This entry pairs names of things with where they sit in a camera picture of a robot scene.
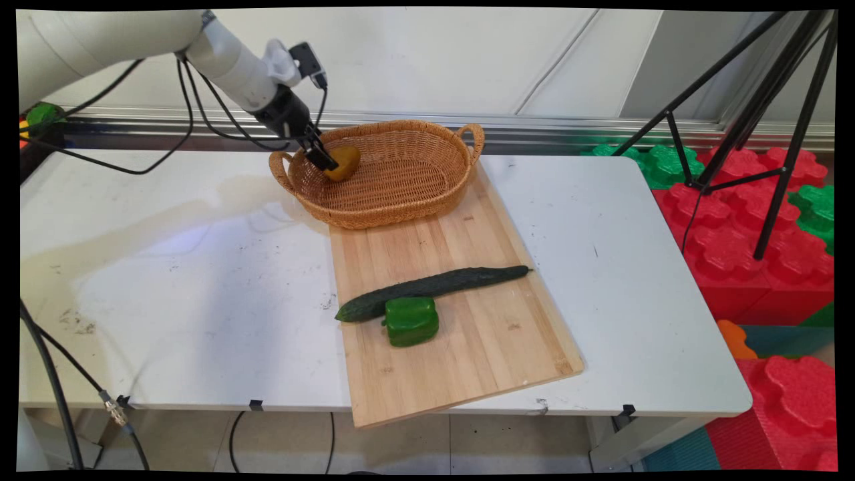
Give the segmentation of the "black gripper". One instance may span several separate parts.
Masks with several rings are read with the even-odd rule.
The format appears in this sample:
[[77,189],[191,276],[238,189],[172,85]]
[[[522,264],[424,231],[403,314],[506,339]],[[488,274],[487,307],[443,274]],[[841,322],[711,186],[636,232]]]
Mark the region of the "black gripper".
[[338,162],[326,150],[320,129],[311,121],[308,107],[288,86],[277,85],[272,100],[252,113],[278,139],[297,141],[303,156],[320,171],[333,171]]

